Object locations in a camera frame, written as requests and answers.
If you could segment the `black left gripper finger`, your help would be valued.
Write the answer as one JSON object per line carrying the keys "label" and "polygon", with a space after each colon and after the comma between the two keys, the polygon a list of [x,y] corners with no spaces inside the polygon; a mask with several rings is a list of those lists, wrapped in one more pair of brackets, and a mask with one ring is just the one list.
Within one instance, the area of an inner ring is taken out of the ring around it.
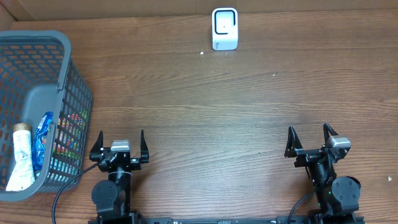
{"label": "black left gripper finger", "polygon": [[90,150],[89,158],[93,162],[99,162],[103,156],[103,132],[100,131],[98,138]]}
{"label": "black left gripper finger", "polygon": [[147,164],[149,162],[149,149],[146,144],[146,140],[144,138],[144,130],[141,130],[141,145],[140,145],[140,163]]}

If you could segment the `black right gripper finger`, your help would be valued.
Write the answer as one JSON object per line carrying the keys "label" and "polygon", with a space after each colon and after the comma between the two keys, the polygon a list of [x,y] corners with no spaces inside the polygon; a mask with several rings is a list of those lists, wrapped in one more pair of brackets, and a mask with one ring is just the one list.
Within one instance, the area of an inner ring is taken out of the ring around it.
{"label": "black right gripper finger", "polygon": [[289,126],[287,145],[284,157],[297,157],[303,151],[300,139],[293,126]]}
{"label": "black right gripper finger", "polygon": [[325,145],[336,144],[335,136],[338,136],[338,133],[330,126],[328,122],[323,124],[323,135],[325,139]]}

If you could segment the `green Haribo gummy bag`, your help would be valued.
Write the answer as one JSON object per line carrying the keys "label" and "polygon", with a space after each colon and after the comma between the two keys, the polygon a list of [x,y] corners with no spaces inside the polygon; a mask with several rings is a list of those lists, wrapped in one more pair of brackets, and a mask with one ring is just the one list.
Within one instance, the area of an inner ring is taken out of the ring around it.
{"label": "green Haribo gummy bag", "polygon": [[83,163],[89,112],[82,110],[63,114],[55,119],[55,138],[52,146],[50,168],[52,177],[62,178],[79,173]]}

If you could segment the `blue snack packet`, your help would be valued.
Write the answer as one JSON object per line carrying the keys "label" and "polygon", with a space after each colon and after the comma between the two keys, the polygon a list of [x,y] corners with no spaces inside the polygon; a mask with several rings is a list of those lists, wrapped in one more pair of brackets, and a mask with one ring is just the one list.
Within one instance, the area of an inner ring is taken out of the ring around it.
{"label": "blue snack packet", "polygon": [[32,165],[34,172],[42,169],[49,125],[52,121],[53,113],[48,111],[43,115],[35,129],[34,140],[32,143]]}

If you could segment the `white tube with gold cap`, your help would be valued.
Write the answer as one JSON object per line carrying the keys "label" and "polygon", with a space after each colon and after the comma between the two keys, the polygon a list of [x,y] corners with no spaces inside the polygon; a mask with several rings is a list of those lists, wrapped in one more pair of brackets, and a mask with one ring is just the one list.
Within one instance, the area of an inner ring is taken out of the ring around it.
{"label": "white tube with gold cap", "polygon": [[13,126],[13,131],[12,140],[16,163],[6,186],[8,192],[25,190],[35,182],[30,125],[17,123]]}

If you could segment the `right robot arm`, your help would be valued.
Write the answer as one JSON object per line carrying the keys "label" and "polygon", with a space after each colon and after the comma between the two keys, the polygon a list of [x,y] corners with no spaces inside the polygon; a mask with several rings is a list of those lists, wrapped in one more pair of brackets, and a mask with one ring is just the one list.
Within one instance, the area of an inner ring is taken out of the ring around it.
{"label": "right robot arm", "polygon": [[313,190],[303,196],[290,210],[287,223],[295,223],[297,207],[310,198],[317,197],[318,208],[308,212],[300,223],[364,223],[356,217],[359,210],[361,183],[352,176],[338,177],[333,164],[344,159],[351,149],[351,141],[338,134],[329,123],[323,124],[325,143],[319,149],[305,150],[293,126],[289,126],[284,156],[296,158],[295,167],[303,167]]}

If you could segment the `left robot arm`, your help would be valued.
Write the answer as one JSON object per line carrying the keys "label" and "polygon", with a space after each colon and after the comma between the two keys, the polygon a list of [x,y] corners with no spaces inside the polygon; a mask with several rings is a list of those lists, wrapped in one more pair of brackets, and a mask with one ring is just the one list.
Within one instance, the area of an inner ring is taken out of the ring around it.
{"label": "left robot arm", "polygon": [[91,192],[97,216],[89,220],[95,223],[145,224],[144,217],[131,209],[132,172],[140,170],[149,162],[149,150],[141,131],[140,156],[131,157],[127,139],[115,140],[110,147],[103,145],[103,133],[91,148],[90,160],[96,162],[101,172],[108,174],[106,180],[98,182]]}

